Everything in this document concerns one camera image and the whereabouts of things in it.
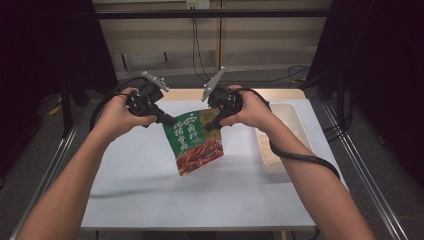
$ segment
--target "white table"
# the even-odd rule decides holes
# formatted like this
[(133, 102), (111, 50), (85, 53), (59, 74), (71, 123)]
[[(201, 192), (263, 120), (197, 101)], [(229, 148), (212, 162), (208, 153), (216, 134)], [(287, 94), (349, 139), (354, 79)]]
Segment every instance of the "white table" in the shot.
[[(309, 101), (271, 102), (293, 104), (315, 154), (338, 169)], [(199, 100), (158, 105), (173, 116), (207, 108)], [(292, 183), (275, 182), (263, 170), (255, 130), (236, 124), (223, 128), (222, 138), (224, 156), (183, 177), (161, 125), (137, 127), (116, 139), (104, 155), (81, 227), (313, 230)]]

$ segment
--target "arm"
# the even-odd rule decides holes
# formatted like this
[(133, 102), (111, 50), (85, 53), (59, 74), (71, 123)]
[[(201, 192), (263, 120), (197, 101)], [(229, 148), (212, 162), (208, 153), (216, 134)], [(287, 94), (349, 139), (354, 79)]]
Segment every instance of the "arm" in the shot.
[(106, 105), (87, 139), (26, 219), (17, 239), (76, 239), (106, 148), (134, 126), (156, 120), (155, 116), (131, 115), (125, 101), (126, 96), (115, 96)]
[[(256, 127), (281, 151), (315, 156), (255, 94), (240, 94), (242, 111), (221, 120), (222, 126), (243, 123)], [(314, 163), (283, 158), (281, 161), (306, 210), (326, 239), (374, 239), (349, 192), (333, 172)]]

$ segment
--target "black curtain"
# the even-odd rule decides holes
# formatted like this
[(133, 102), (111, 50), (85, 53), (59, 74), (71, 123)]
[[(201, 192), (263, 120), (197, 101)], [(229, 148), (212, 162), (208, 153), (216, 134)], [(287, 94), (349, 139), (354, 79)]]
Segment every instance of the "black curtain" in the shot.
[(0, 7), (0, 176), (19, 155), (37, 120), (40, 100), (67, 84), (78, 104), (84, 89), (107, 92), (117, 85), (97, 19), (61, 12), (94, 12), (90, 0), (5, 0)]
[(327, 20), (308, 80), (317, 80), (328, 98), (341, 73), (357, 105), (424, 186), (424, 2), (349, 2), (333, 1), (356, 14)]

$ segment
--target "aluminum rail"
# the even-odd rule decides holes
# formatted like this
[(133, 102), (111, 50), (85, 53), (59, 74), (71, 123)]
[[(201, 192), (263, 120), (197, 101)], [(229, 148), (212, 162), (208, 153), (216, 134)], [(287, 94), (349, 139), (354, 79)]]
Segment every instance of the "aluminum rail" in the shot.
[(353, 141), (350, 138), (349, 134), (339, 127), (337, 122), (336, 110), (328, 103), (325, 103), (324, 106), (332, 125), (334, 126), (334, 128), (336, 128), (337, 133), (339, 134), (339, 138), (347, 154), (349, 155), (349, 158), (352, 160), (352, 163), (355, 166), (359, 177), (365, 185), (368, 194), (370, 195), (381, 218), (383, 219), (384, 224), (392, 235), (392, 238), (396, 240), (407, 240), (408, 237), (406, 236), (398, 217), (394, 213), (393, 209), (390, 207), (386, 198), (381, 193), (380, 188), (374, 181), (374, 178), (372, 177), (364, 160), (362, 159), (361, 155), (353, 144)]
[(12, 233), (12, 236), (10, 237), (10, 240), (16, 239), (19, 231), (22, 228), (22, 225), (24, 224), (25, 220), (27, 219), (28, 215), (32, 211), (32, 209), (35, 207), (37, 202), (40, 200), (40, 198), (44, 195), (44, 193), (47, 191), (49, 186), (55, 181), (57, 175), (59, 174), (59, 171), (63, 165), (63, 161), (66, 157), (66, 153), (69, 150), (69, 147), (71, 146), (75, 134), (77, 132), (79, 123), (81, 122), (85, 112), (85, 107), (80, 107), (80, 112), (77, 116), (77, 119), (72, 126), (71, 130), (67, 134), (66, 137), (62, 138), (60, 141), (60, 144), (56, 150), (55, 155), (53, 156), (49, 167), (47, 168), (47, 171), (45, 172), (43, 179), (41, 180), (40, 185), (37, 188), (37, 191), (35, 192), (34, 196), (31, 199), (31, 202), (26, 207), (24, 213), (22, 214), (18, 224), (15, 227), (15, 230)]
[(254, 10), (99, 10), (93, 13), (58, 12), (41, 13), (43, 17), (95, 18), (95, 19), (161, 19), (161, 18), (278, 18), (278, 17), (349, 17), (352, 11), (331, 11), (330, 9), (254, 9)]

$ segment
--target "green snack bag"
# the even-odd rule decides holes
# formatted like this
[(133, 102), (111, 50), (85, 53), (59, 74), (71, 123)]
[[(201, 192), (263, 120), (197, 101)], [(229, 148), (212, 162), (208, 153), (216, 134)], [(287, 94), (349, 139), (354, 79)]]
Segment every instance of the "green snack bag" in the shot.
[(217, 108), (188, 112), (176, 117), (174, 127), (162, 124), (181, 176), (224, 155), (221, 131), (203, 129), (218, 112)]

